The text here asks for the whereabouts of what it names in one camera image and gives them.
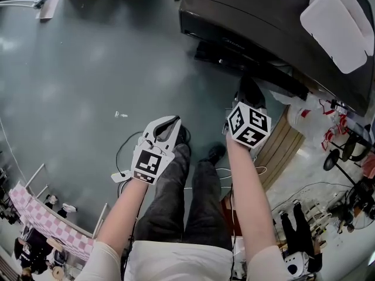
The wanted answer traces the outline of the white device with dark circle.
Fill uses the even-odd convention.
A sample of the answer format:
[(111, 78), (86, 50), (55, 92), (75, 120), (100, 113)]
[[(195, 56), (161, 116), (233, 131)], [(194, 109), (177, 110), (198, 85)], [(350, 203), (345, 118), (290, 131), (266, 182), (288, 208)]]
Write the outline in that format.
[(288, 255), (284, 262), (293, 278), (298, 278), (308, 273), (309, 256), (306, 252), (296, 252)]

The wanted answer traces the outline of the person's right forearm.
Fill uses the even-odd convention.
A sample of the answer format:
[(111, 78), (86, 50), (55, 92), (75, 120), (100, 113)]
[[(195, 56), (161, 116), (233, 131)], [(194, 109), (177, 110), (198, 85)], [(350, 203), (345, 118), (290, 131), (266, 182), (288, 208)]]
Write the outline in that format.
[(226, 134), (226, 145), (246, 260), (276, 245), (270, 205), (246, 146)]

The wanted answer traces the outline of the pile of clear red-print bags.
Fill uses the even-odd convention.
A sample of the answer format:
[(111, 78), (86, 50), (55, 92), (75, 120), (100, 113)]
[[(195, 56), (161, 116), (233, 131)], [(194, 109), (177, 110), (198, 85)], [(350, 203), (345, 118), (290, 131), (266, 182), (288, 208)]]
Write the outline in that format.
[(349, 133), (347, 115), (332, 109), (330, 101), (310, 93), (306, 100), (277, 92), (271, 94), (277, 101), (288, 106), (288, 123), (314, 147), (326, 151), (335, 138)]

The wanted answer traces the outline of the person's white shirt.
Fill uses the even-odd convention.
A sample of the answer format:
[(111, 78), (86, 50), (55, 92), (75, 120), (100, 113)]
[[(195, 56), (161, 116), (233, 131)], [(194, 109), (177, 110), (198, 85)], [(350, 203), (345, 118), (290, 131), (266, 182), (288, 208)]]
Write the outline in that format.
[(207, 245), (136, 241), (127, 268), (105, 243), (96, 242), (76, 281), (230, 281), (232, 253)]

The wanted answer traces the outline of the person's left forearm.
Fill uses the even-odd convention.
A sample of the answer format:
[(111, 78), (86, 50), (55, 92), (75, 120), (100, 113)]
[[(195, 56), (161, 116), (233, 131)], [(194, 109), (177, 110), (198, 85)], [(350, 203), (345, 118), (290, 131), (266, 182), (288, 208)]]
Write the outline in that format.
[(148, 184), (131, 179), (107, 215), (97, 237), (121, 257), (145, 197)]

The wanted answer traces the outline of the pink checkered cloth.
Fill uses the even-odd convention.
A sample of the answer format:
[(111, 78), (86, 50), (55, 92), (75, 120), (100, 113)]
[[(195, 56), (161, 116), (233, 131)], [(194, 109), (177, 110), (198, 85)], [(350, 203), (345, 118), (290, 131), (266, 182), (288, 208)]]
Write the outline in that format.
[(22, 222), (34, 227), (46, 238), (54, 238), (72, 255), (83, 261), (89, 259), (95, 242), (91, 233), (58, 215), (20, 184), (9, 191), (9, 197)]

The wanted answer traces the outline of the white foam food container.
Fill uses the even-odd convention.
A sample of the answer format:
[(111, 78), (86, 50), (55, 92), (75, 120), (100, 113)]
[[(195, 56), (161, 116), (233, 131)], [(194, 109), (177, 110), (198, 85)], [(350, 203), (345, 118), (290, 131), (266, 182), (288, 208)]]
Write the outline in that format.
[(357, 0), (310, 0), (300, 21), (344, 74), (374, 55), (375, 33)]

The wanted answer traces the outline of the wooden plank pallet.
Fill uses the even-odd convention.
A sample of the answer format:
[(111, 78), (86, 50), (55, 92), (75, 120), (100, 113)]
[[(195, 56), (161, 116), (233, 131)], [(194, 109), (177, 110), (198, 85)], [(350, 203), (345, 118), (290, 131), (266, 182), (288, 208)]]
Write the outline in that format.
[(286, 107), (255, 160), (257, 167), (267, 168), (260, 174), (260, 181), (265, 191), (276, 182), (305, 140), (303, 134), (289, 124), (288, 111), (289, 107)]

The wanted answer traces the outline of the person's left black shoe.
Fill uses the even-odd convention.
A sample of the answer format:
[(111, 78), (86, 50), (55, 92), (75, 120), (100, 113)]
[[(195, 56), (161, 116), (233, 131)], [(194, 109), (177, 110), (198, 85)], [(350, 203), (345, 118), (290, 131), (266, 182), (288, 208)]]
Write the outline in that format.
[(191, 140), (190, 131), (185, 126), (181, 125), (180, 129), (179, 129), (179, 132), (178, 132), (176, 142), (175, 142), (175, 146), (180, 145), (180, 144), (184, 144), (189, 148), (189, 150), (191, 150), (190, 146), (189, 146), (190, 140)]

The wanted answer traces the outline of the person's right black shoe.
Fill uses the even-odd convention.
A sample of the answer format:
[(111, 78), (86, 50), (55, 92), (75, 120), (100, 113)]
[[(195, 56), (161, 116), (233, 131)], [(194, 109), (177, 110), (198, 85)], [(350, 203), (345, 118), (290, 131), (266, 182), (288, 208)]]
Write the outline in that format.
[(199, 162), (209, 162), (213, 166), (215, 166), (220, 160), (222, 160), (222, 158), (224, 158), (225, 154), (226, 147), (224, 146), (224, 144), (216, 143), (210, 148), (207, 156), (199, 160)]

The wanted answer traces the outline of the person's black shoe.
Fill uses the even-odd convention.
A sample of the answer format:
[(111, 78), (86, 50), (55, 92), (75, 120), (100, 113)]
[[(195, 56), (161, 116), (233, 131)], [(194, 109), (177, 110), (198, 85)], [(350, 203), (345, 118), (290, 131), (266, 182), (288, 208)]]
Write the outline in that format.
[(213, 166), (215, 166), (220, 160), (222, 160), (222, 158), (224, 158), (225, 154), (226, 147), (224, 146), (224, 144), (216, 143), (210, 148), (207, 156), (199, 160), (199, 162), (209, 162)]
[(175, 146), (180, 145), (180, 144), (184, 144), (189, 148), (189, 150), (191, 150), (190, 146), (189, 146), (190, 140), (191, 140), (190, 131), (185, 126), (181, 125), (180, 129), (179, 129), (179, 132), (178, 132), (176, 142), (175, 142)]

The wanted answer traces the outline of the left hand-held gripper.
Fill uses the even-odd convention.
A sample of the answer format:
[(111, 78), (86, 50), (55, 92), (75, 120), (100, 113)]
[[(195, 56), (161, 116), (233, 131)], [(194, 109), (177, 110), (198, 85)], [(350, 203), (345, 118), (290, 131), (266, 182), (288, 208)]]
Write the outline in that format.
[[(170, 115), (147, 125), (133, 152), (131, 174), (134, 179), (156, 185), (161, 174), (175, 158), (172, 150), (181, 124), (179, 116)], [(162, 147), (152, 142), (162, 142)]]

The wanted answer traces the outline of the white flat mop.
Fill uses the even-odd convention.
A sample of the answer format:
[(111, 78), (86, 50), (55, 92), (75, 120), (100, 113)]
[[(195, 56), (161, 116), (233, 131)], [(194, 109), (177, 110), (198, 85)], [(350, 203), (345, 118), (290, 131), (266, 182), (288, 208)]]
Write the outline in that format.
[(36, 11), (37, 20), (50, 20), (54, 16), (58, 3), (59, 0), (11, 0), (0, 1), (0, 8), (30, 8)]

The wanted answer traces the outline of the black stool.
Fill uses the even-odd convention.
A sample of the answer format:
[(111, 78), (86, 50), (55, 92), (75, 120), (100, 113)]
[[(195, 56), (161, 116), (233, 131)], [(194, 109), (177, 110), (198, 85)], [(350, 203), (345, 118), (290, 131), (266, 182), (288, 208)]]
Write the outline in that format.
[[(374, 144), (371, 141), (369, 124), (364, 127), (362, 135), (360, 135), (358, 132), (352, 129), (347, 128), (347, 130), (349, 137), (344, 144), (339, 146), (332, 142), (332, 145), (335, 149), (331, 150), (328, 154), (323, 164), (323, 169), (324, 171), (328, 172), (332, 170), (334, 167), (338, 168), (344, 174), (344, 176), (352, 183), (352, 185), (356, 187), (356, 182), (338, 165), (338, 161), (351, 161), (356, 166), (360, 167), (358, 163), (364, 160), (365, 157), (374, 149)], [(362, 145), (364, 149), (359, 155), (354, 155), (353, 152), (357, 144)]]

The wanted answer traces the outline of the white power strip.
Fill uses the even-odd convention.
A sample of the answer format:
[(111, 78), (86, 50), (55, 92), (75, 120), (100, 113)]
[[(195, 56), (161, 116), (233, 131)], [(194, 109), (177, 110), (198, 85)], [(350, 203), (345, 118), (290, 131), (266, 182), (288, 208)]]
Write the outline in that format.
[(122, 183), (132, 178), (132, 173), (130, 170), (125, 170), (122, 172), (117, 172), (111, 175), (114, 183)]

